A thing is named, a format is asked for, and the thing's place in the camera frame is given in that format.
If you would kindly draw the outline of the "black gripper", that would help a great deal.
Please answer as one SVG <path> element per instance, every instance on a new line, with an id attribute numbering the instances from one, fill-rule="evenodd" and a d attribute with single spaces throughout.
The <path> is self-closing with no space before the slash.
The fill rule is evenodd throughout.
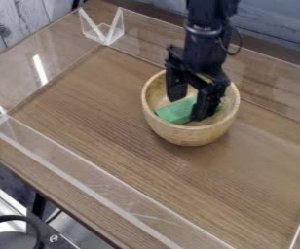
<path id="1" fill-rule="evenodd" d="M 183 99 L 187 85 L 199 89 L 190 119 L 200 122 L 214 116 L 222 103 L 224 89 L 230 84 L 223 71 L 230 29 L 187 27 L 184 31 L 183 46 L 167 46 L 164 62 L 167 98 L 169 102 Z M 203 78 L 212 83 L 206 85 Z"/>

